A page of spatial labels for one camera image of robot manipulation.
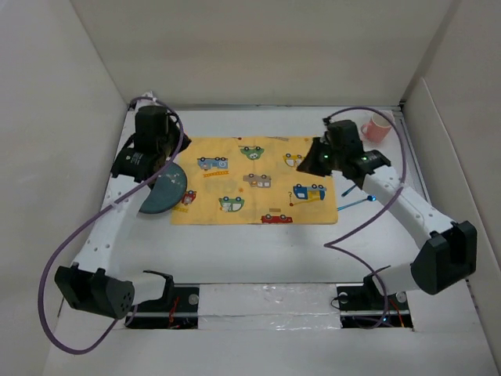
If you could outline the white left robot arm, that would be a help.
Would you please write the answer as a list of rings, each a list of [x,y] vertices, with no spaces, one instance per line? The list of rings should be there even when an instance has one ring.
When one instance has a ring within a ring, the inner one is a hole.
[[[126,245],[135,217],[160,170],[168,158],[189,143],[170,108],[137,108],[135,131],[111,168],[109,210],[94,222],[72,265],[59,267],[55,274],[55,283],[71,308],[119,320],[145,302],[160,311],[172,306],[175,296],[171,275],[151,269],[131,276],[121,274],[118,253]]]

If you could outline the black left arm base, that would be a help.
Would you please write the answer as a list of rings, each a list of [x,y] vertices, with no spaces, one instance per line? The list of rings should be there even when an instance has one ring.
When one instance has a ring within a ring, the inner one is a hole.
[[[194,330],[198,328],[200,285],[175,284],[167,302],[141,303],[124,325],[136,330]]]

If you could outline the yellow car-print placemat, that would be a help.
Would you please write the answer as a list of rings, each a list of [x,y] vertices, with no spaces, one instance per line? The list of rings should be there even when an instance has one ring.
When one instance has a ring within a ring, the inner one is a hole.
[[[337,223],[333,178],[299,172],[312,137],[194,138],[178,164],[187,188],[174,225]]]

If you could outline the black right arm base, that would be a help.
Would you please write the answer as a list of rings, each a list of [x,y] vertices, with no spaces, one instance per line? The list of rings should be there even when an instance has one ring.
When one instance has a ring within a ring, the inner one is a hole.
[[[371,275],[361,283],[338,284],[330,306],[341,317],[342,328],[370,329],[377,323],[382,328],[413,328],[405,292],[380,294]]]

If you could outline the pink ceramic mug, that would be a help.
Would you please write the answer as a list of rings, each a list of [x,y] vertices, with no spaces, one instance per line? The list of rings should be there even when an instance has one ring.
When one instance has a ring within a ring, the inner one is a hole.
[[[361,127],[361,133],[371,143],[381,143],[392,129],[391,121],[380,114],[373,114]]]

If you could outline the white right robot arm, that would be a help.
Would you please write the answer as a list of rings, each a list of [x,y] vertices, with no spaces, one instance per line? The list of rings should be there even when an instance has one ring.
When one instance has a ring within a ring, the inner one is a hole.
[[[373,309],[391,295],[421,290],[436,295],[477,269],[478,232],[468,221],[456,222],[433,208],[378,150],[366,151],[351,120],[327,123],[315,137],[299,172],[328,176],[340,172],[373,195],[405,228],[419,251],[411,262],[371,273],[363,280],[362,299]]]

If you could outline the teal ceramic plate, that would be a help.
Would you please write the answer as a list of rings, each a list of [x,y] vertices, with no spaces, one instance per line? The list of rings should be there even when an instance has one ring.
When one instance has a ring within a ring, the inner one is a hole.
[[[181,202],[187,188],[187,176],[176,163],[171,164],[157,177],[139,212],[155,215],[171,210]]]

